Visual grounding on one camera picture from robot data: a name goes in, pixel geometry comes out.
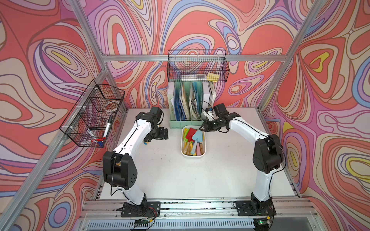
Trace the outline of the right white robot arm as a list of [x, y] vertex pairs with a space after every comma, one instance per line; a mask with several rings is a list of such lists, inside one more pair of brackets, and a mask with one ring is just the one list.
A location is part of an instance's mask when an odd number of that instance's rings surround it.
[[247, 123], [240, 114], [230, 113], [224, 104], [207, 107], [203, 110], [206, 119], [200, 126], [203, 132], [234, 131], [254, 145], [252, 162], [257, 169], [257, 177], [251, 198], [259, 203], [271, 201], [271, 184], [275, 174], [280, 172], [284, 162], [283, 148], [277, 135], [269, 135]]

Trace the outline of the yellow shovel wooden handle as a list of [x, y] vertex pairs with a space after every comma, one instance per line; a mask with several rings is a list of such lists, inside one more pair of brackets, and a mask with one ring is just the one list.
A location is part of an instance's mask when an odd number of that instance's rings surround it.
[[201, 155], [204, 155], [205, 151], [204, 151], [204, 136], [202, 137], [202, 142], [199, 143], [199, 148], [200, 148], [200, 153]]

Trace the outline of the green scoop yellow handle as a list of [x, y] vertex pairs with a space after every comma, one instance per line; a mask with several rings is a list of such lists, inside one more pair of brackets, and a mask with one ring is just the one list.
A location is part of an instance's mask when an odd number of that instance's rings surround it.
[[187, 135], [188, 135], [189, 129], [185, 128], [183, 132], [183, 141], [188, 142]]

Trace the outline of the light blue trowel white handle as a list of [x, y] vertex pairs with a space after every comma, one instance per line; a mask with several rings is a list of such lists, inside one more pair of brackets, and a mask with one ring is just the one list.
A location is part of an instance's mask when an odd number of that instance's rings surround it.
[[194, 140], [194, 143], [193, 143], [193, 146], [190, 152], [192, 155], [196, 154], [197, 144], [202, 142], [202, 137], [203, 137], [203, 131], [200, 131], [200, 130], [196, 131], [195, 134], [193, 135], [192, 139]]

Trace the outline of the purple trowel pink handle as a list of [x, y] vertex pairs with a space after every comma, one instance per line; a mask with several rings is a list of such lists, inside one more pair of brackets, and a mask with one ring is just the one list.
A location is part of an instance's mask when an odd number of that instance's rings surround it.
[[197, 155], [197, 156], [201, 156], [201, 150], [200, 150], [200, 145], [199, 145], [199, 143], [197, 144], [197, 147], [196, 147], [196, 155]]

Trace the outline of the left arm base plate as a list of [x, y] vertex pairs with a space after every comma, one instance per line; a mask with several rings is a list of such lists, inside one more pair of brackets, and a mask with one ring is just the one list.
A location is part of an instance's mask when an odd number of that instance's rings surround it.
[[140, 218], [149, 217], [156, 218], [161, 212], [161, 202], [146, 202], [143, 205], [136, 206], [125, 202], [122, 208], [117, 209], [121, 212], [121, 217], [123, 218]]

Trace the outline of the red shovel wooden handle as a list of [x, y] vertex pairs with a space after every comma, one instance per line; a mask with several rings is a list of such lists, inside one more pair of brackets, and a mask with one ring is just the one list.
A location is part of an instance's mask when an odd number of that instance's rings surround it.
[[190, 155], [190, 152], [191, 152], [191, 149], [192, 149], [192, 146], [193, 146], [193, 135], [195, 134], [196, 130], [194, 128], [189, 128], [189, 132], [188, 132], [188, 135], [187, 135], [187, 139], [188, 139], [188, 148], [187, 148], [187, 153], [186, 155]]

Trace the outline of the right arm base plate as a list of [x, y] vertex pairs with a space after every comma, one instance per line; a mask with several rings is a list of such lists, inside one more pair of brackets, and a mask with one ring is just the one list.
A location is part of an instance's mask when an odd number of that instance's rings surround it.
[[235, 201], [233, 206], [236, 208], [239, 216], [271, 217], [277, 214], [272, 197], [268, 197], [266, 201], [260, 201], [253, 193], [251, 194], [251, 200]]

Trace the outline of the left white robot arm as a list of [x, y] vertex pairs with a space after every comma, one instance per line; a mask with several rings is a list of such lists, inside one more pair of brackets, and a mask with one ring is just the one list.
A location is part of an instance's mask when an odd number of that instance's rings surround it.
[[160, 126], [163, 116], [163, 111], [158, 107], [152, 107], [149, 112], [140, 112], [124, 140], [113, 151], [103, 155], [104, 182], [111, 189], [122, 192], [130, 205], [140, 208], [146, 206], [145, 193], [135, 185], [138, 171], [134, 156], [143, 143], [169, 138], [168, 129]]

